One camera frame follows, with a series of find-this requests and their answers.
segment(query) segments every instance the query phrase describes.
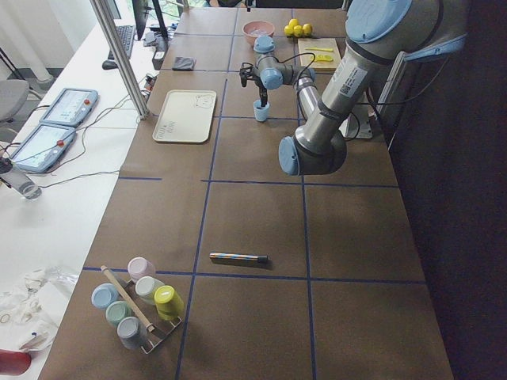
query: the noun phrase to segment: marker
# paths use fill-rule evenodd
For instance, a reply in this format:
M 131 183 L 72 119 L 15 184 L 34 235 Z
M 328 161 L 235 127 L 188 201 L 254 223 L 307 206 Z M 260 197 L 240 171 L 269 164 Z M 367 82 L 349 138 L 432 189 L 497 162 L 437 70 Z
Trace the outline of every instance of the marker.
M 257 263 L 267 263 L 268 256 L 256 256 L 256 255 L 238 255 L 236 253 L 216 253 L 211 252 L 209 254 L 210 259 L 228 259 L 228 260 L 241 260 L 241 261 L 255 261 Z

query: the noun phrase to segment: white tray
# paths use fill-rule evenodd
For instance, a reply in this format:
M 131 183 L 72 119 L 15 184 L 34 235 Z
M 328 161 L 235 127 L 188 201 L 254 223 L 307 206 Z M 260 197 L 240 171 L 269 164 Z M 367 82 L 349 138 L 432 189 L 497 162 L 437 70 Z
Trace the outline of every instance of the white tray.
M 169 91 L 153 139 L 161 143 L 203 143 L 209 137 L 215 102 L 215 91 Z

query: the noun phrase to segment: red object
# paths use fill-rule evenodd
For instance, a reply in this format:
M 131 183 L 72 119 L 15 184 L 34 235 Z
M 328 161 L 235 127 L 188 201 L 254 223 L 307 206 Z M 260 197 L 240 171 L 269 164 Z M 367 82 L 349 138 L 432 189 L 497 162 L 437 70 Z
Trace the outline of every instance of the red object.
M 32 357 L 26 352 L 0 350 L 0 374 L 24 374 L 31 362 Z

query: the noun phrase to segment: gray cup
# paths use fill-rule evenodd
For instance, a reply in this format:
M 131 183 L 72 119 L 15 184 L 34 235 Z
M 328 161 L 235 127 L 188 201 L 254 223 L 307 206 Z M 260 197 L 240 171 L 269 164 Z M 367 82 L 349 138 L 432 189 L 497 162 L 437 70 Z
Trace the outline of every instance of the gray cup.
M 121 343 L 129 350 L 149 346 L 147 331 L 136 317 L 126 317 L 116 328 Z

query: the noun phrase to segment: yellow ball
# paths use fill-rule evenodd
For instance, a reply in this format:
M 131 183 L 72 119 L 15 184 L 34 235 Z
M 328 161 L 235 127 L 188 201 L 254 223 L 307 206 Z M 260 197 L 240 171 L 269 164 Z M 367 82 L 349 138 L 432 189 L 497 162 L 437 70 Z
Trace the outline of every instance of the yellow ball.
M 285 36 L 292 37 L 292 36 L 294 36 L 294 28 L 289 25 L 285 25 L 284 33 L 285 33 Z
M 309 37 L 311 36 L 311 33 L 314 31 L 313 27 L 311 26 L 311 24 L 305 24 L 303 25 L 303 35 L 305 37 Z
M 301 25 L 296 25 L 294 27 L 294 37 L 302 37 L 303 36 L 303 27 Z
M 294 28 L 295 26 L 299 25 L 299 21 L 297 18 L 292 18 L 289 22 L 288 22 L 288 26 Z

